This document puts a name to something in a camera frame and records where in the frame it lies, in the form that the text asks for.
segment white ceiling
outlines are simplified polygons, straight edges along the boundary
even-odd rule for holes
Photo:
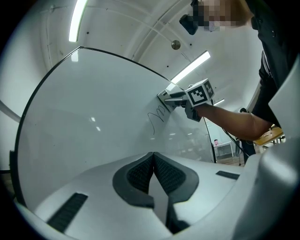
[[[127,57],[172,79],[207,50],[211,58],[178,85],[187,88],[209,78],[215,88],[215,100],[225,98],[221,107],[231,111],[247,107],[259,82],[262,45],[257,32],[250,27],[215,32],[199,28],[191,36],[179,24],[181,16],[188,13],[190,2],[89,0],[78,42],[71,43],[68,34],[76,1],[49,0],[39,12],[46,68],[50,70],[76,47],[85,46]],[[181,42],[179,50],[171,48],[173,40]]]

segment black shirt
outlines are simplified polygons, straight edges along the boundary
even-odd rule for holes
[[[268,103],[287,78],[299,53],[297,23],[293,20],[295,15],[290,10],[293,8],[292,3],[278,3],[272,0],[246,2],[254,14],[251,19],[252,28],[258,31],[258,38],[262,42],[271,72],[269,77],[262,63],[259,70],[261,91],[252,113],[279,126]]]

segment cable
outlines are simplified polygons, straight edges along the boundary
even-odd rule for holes
[[[230,134],[228,132],[226,132],[223,128],[222,128],[222,130],[226,133],[226,135],[229,136],[229,138],[235,143],[235,145],[249,157],[249,155],[236,143],[236,141],[233,139],[233,137],[231,137]]]

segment black edge line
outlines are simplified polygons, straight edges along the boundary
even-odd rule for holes
[[[29,101],[28,103],[26,104],[25,106],[25,109],[23,111],[23,114],[21,116],[21,120],[20,120],[20,124],[19,124],[19,127],[18,127],[18,130],[17,130],[17,134],[16,134],[16,140],[15,140],[15,161],[13,161],[15,163],[15,169],[18,169],[18,148],[19,148],[19,141],[20,141],[20,135],[21,135],[21,130],[22,130],[22,126],[23,126],[23,123],[24,123],[24,119],[26,117],[26,114],[27,114],[27,111],[31,105],[31,102],[33,100],[33,98],[35,97],[36,93],[38,92],[38,90],[40,89],[40,87],[43,85],[43,83],[45,82],[45,80],[49,77],[49,75],[64,61],[66,60],[69,56],[71,56],[74,52],[78,51],[79,49],[87,49],[87,50],[93,50],[93,51],[97,51],[97,52],[102,52],[102,53],[107,53],[107,54],[110,54],[110,55],[113,55],[113,56],[116,56],[116,57],[119,57],[119,58],[122,58],[122,59],[125,59],[125,60],[128,60],[132,63],[135,63],[157,75],[159,75],[160,77],[166,79],[168,82],[170,82],[171,84],[174,84],[173,82],[171,82],[169,79],[165,78],[164,76],[162,76],[161,74],[153,71],[152,69],[138,63],[138,62],[135,62],[135,61],[132,61],[131,59],[128,59],[128,58],[125,58],[123,56],[120,56],[120,55],[117,55],[117,54],[114,54],[112,52],[107,52],[107,51],[104,51],[104,50],[99,50],[99,49],[96,49],[96,48],[89,48],[89,47],[78,47],[76,49],[74,49],[72,52],[70,52],[67,56],[65,56],[62,60],[60,60],[58,63],[56,63],[54,65],[53,68],[50,69],[50,71],[44,76],[44,78],[39,82],[39,84],[37,85],[37,87],[35,88],[35,90],[33,91],[31,97],[29,98]],[[23,197],[23,193],[22,193],[22,190],[21,190],[21,185],[20,185],[20,179],[19,179],[19,174],[18,174],[18,171],[16,171],[15,173],[11,173],[11,178],[14,178],[14,182],[15,182],[15,185],[18,185],[18,186],[14,186],[13,184],[13,187],[14,189],[19,189],[20,191],[16,191],[15,192],[15,195],[16,195],[16,198],[17,200],[21,200],[21,202],[23,202],[23,205],[26,207],[26,203],[25,203],[25,200],[24,200],[24,197]]]
[[[23,111],[23,114],[21,116],[21,120],[20,120],[20,124],[17,130],[17,135],[16,135],[16,140],[15,140],[15,161],[13,161],[15,163],[15,169],[18,169],[18,148],[19,148],[19,141],[20,141],[20,135],[21,135],[21,130],[22,130],[22,126],[27,114],[27,111],[31,105],[31,102],[33,100],[33,98],[35,97],[36,93],[38,92],[38,90],[40,89],[40,87],[43,85],[44,81],[48,78],[48,76],[64,61],[66,60],[69,56],[71,56],[74,52],[78,51],[81,47],[78,47],[76,49],[74,49],[72,52],[70,52],[67,56],[65,56],[62,60],[60,60],[58,63],[56,63],[54,65],[53,68],[50,69],[50,71],[44,76],[44,78],[39,82],[39,84],[37,85],[37,87],[34,89],[31,97],[29,98],[28,103],[26,104],[26,107]],[[20,179],[19,179],[19,174],[18,171],[15,171],[13,173],[13,171],[11,172],[11,178],[14,179],[15,184],[17,184],[18,186],[14,186],[14,189],[19,189],[20,191],[15,191],[15,196],[18,200],[18,202],[23,203],[23,205],[26,207],[26,203],[24,200],[24,196],[21,190],[21,185],[20,185]]]
[[[211,145],[211,150],[212,150],[212,157],[214,158],[214,159],[213,159],[213,162],[214,162],[214,163],[217,163],[217,159],[214,157],[214,156],[215,156],[215,149],[213,148],[212,143],[211,143],[210,132],[208,131],[208,127],[207,127],[207,123],[206,123],[206,121],[205,121],[205,118],[203,118],[203,119],[204,119],[205,126],[206,126],[206,129],[207,129],[207,132],[208,132],[208,137],[210,138],[210,145]]]
[[[177,86],[177,87],[180,88],[182,91],[184,91],[180,86],[178,86],[177,84],[171,82],[171,80],[165,78],[164,76],[162,76],[161,74],[155,72],[154,70],[152,70],[152,69],[150,69],[150,68],[148,68],[148,67],[146,67],[146,66],[144,66],[144,65],[142,65],[142,64],[140,64],[140,63],[138,63],[138,62],[135,62],[135,61],[133,61],[133,60],[131,60],[131,59],[125,58],[125,57],[123,57],[123,56],[117,55],[117,54],[112,53],[112,52],[107,52],[107,51],[104,51],[104,50],[99,50],[99,49],[96,49],[96,48],[90,48],[90,47],[80,47],[80,48],[82,48],[82,49],[88,49],[88,50],[94,50],[94,51],[102,52],[102,53],[107,53],[107,54],[110,54],[110,55],[113,55],[113,56],[116,56],[116,57],[119,57],[119,58],[128,60],[128,61],[130,61],[130,62],[133,62],[133,63],[135,63],[135,64],[137,64],[137,65],[139,65],[139,66],[141,66],[141,67],[143,67],[143,68],[145,68],[145,69],[147,69],[147,70],[149,70],[149,71],[151,71],[151,72],[153,72],[153,73],[155,73],[155,74],[157,74],[157,75],[159,75],[160,77],[166,79],[168,82],[170,82],[171,84]]]

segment person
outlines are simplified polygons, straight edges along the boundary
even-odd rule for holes
[[[240,27],[251,23],[258,31],[264,53],[259,70],[261,89],[252,113],[230,112],[203,104],[195,110],[232,135],[254,141],[271,126],[280,126],[268,103],[287,78],[299,53],[292,3],[273,0],[200,0],[205,21]]]
[[[240,113],[247,113],[247,110],[243,107],[240,109]],[[248,158],[256,153],[255,148],[252,141],[247,141],[244,139],[240,139],[240,141],[243,148],[244,163],[246,164]]]

